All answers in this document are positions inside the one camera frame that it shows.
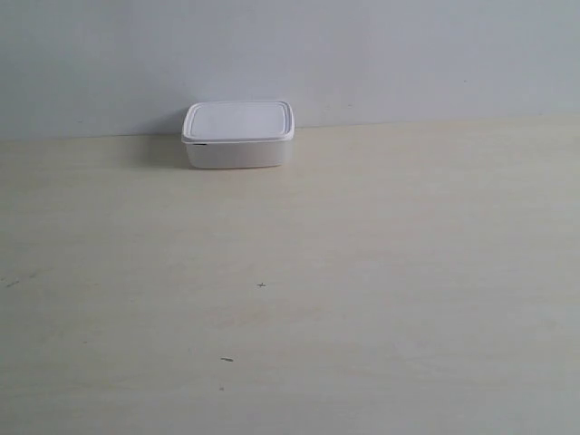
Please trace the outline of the white lidded plastic container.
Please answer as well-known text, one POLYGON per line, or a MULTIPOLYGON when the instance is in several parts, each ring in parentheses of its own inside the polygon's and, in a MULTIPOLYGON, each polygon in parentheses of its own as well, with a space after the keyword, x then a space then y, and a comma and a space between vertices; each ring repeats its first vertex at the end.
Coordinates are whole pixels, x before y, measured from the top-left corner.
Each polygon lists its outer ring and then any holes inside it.
POLYGON ((195 169, 253 169, 283 165, 294 135, 285 101, 205 101, 188 108, 181 141, 195 169))

